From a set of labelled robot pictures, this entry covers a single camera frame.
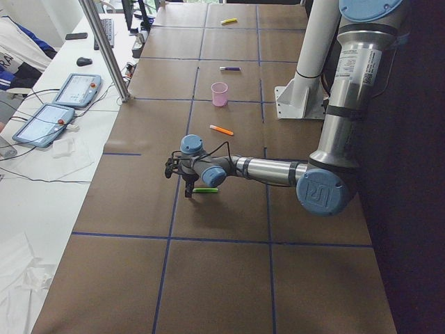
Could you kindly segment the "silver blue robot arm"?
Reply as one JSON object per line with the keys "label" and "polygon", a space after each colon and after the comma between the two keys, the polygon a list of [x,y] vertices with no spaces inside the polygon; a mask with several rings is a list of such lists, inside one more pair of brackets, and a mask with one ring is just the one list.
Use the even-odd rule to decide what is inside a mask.
{"label": "silver blue robot arm", "polygon": [[343,211],[355,196],[357,127],[364,119],[382,55],[409,24],[409,1],[314,1],[294,78],[275,89],[281,119],[322,120],[317,149],[307,161],[275,161],[205,151],[194,134],[165,164],[180,175],[185,195],[194,183],[215,188],[229,176],[293,187],[300,204],[319,216]]}

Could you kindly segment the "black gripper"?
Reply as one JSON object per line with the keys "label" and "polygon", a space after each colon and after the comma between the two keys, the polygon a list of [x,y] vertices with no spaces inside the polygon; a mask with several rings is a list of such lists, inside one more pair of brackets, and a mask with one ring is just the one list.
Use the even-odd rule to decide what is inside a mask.
{"label": "black gripper", "polygon": [[181,157],[169,157],[165,163],[165,177],[170,179],[173,174],[181,175],[185,184],[185,197],[191,198],[193,195],[193,184],[199,179],[199,175],[186,164],[186,160]]}

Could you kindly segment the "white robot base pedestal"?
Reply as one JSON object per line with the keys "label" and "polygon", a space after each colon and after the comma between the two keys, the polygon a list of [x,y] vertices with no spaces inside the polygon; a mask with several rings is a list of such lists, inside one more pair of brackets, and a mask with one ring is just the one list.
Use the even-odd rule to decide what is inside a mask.
{"label": "white robot base pedestal", "polygon": [[275,87],[280,119],[324,119],[321,74],[341,18],[337,0],[313,1],[294,78]]}

